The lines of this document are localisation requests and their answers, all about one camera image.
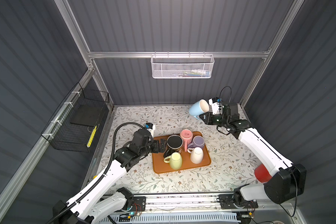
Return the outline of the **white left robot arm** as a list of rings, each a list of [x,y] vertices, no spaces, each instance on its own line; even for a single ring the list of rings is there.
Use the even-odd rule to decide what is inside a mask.
[[[67,202],[59,201],[53,208],[50,224],[97,224],[112,213],[128,209],[133,194],[126,188],[118,189],[111,197],[102,196],[133,166],[151,153],[163,153],[166,140],[154,140],[147,129],[139,129],[132,141],[113,150],[108,165],[83,190]]]

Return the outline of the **light blue mug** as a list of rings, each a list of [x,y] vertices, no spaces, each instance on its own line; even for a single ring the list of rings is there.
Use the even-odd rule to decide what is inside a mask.
[[[210,108],[208,102],[204,99],[201,99],[190,107],[189,114],[196,119],[200,119],[199,116],[209,112],[209,110]]]

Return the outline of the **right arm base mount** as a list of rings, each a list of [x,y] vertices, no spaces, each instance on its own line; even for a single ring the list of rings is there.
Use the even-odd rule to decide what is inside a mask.
[[[258,203],[256,200],[247,201],[239,193],[220,194],[216,201],[222,209],[257,209]]]

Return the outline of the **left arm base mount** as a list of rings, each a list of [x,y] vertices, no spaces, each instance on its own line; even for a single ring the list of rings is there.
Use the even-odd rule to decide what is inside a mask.
[[[143,196],[134,196],[132,199],[129,199],[126,204],[124,205],[123,209],[117,210],[117,212],[129,212],[129,211],[145,211],[146,208],[146,197]]]

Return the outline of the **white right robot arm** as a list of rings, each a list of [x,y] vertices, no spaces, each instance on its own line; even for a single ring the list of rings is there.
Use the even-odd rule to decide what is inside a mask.
[[[233,202],[236,207],[242,208],[254,200],[282,204],[304,193],[306,168],[285,158],[248,120],[241,119],[236,103],[223,105],[204,101],[198,118],[206,125],[226,129],[226,135],[231,134],[246,145],[262,163],[255,170],[259,184],[247,184],[234,190]]]

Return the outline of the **black mug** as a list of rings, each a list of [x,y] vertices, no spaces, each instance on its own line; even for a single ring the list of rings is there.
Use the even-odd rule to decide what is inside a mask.
[[[163,157],[168,157],[174,152],[181,153],[183,146],[183,140],[179,135],[171,135],[167,139],[166,151],[164,152]]]

